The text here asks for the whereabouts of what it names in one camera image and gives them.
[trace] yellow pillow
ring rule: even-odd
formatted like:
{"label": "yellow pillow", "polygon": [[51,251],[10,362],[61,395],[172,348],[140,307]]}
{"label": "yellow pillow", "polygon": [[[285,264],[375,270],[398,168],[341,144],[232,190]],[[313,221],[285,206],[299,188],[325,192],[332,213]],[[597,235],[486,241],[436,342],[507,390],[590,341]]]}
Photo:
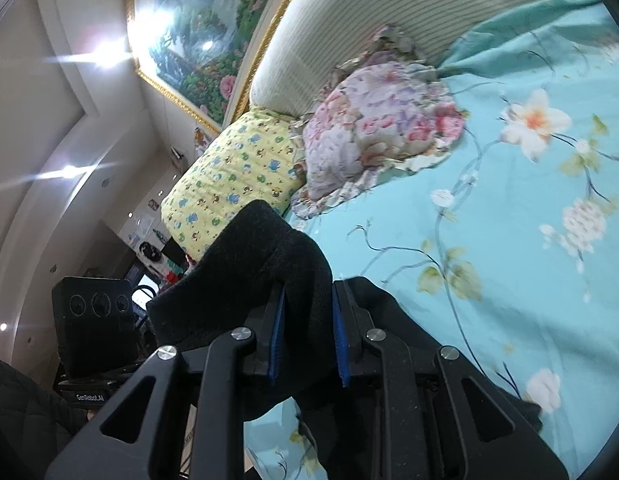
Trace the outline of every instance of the yellow pillow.
{"label": "yellow pillow", "polygon": [[163,224],[194,260],[252,200],[279,215],[303,185],[294,170],[289,120],[253,107],[225,129],[161,205]]}

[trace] gold picture frame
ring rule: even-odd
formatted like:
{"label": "gold picture frame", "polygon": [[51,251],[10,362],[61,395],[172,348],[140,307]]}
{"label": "gold picture frame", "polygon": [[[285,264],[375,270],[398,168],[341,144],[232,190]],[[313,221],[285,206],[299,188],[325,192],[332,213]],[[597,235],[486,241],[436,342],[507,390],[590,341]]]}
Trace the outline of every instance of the gold picture frame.
{"label": "gold picture frame", "polygon": [[236,121],[243,113],[245,113],[248,109],[249,102],[249,89],[256,74],[256,70],[262,58],[267,50],[267,47],[272,41],[272,37],[280,20],[282,19],[285,11],[287,10],[289,3],[291,0],[273,0],[275,7],[267,8],[263,11],[262,16],[260,17],[259,24],[257,25],[257,30],[254,32],[252,39],[257,40],[257,46],[254,41],[254,45],[250,45],[246,52],[244,53],[244,62],[241,63],[240,69],[238,70],[238,75],[235,78],[236,87],[233,88],[232,98],[231,100],[235,102],[233,109],[228,109],[225,112],[224,120],[217,121],[214,120],[209,115],[203,113],[200,108],[198,108],[193,102],[191,102],[187,97],[182,95],[176,88],[170,86],[166,81],[161,79],[160,77],[149,73],[144,70],[143,66],[141,66],[139,52],[134,50],[134,43],[131,40],[132,38],[132,27],[136,21],[136,0],[125,0],[126,1],[126,14],[127,14],[127,23],[128,23],[128,34],[130,37],[130,46],[131,46],[131,54],[132,61],[134,63],[134,70],[136,74],[145,80],[149,85],[153,88],[161,92],[165,97],[167,97],[170,101],[177,105],[181,110],[185,111],[185,113],[189,114],[192,118],[196,120],[199,124],[201,124],[212,137],[218,136],[218,134],[222,131],[223,122],[232,123]]}

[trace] metal screw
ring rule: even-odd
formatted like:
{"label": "metal screw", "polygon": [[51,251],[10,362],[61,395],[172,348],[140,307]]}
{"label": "metal screw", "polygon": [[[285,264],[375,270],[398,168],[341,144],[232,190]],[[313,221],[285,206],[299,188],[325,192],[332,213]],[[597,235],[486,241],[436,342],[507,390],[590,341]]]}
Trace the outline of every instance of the metal screw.
{"label": "metal screw", "polygon": [[161,348],[158,349],[158,357],[161,358],[163,361],[169,361],[169,359],[173,359],[174,357],[176,357],[177,353],[178,350],[176,349],[176,347],[171,345],[161,346]]}
{"label": "metal screw", "polygon": [[252,331],[248,329],[246,326],[239,326],[231,331],[231,336],[236,341],[243,341],[245,339],[249,339],[252,336]]}
{"label": "metal screw", "polygon": [[441,357],[447,361],[455,361],[461,353],[459,349],[453,346],[444,346],[441,348]]}
{"label": "metal screw", "polygon": [[370,341],[383,341],[387,334],[381,328],[370,328],[367,331],[367,339]]}

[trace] black jacket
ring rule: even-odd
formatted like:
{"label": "black jacket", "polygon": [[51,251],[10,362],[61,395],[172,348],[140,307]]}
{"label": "black jacket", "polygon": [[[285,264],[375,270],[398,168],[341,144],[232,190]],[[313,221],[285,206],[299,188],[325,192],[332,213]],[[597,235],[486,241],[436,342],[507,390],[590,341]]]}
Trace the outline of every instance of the black jacket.
{"label": "black jacket", "polygon": [[38,480],[87,423],[86,412],[0,360],[0,479]]}

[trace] landscape painting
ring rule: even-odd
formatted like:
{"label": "landscape painting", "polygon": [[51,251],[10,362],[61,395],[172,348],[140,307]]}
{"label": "landscape painting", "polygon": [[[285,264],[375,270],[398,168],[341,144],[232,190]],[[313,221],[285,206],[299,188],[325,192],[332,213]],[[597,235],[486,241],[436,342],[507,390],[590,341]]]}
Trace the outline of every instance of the landscape painting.
{"label": "landscape painting", "polygon": [[128,0],[136,68],[157,79],[155,87],[166,86],[159,88],[164,94],[185,98],[201,122],[211,119],[207,126],[219,130],[268,1]]}

